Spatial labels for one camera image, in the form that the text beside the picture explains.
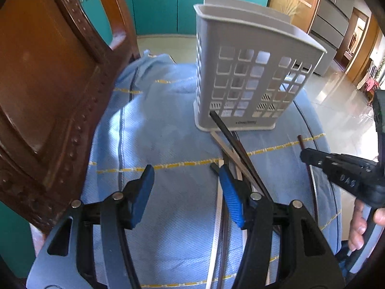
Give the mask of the right hand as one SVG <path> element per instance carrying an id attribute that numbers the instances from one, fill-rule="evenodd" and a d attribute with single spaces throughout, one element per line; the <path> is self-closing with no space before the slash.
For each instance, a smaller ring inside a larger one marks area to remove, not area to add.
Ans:
<path id="1" fill-rule="evenodd" d="M 348 234 L 348 247 L 354 252 L 364 246 L 364 233 L 367 230 L 367 221 L 363 218 L 365 204 L 355 199 L 350 230 Z"/>

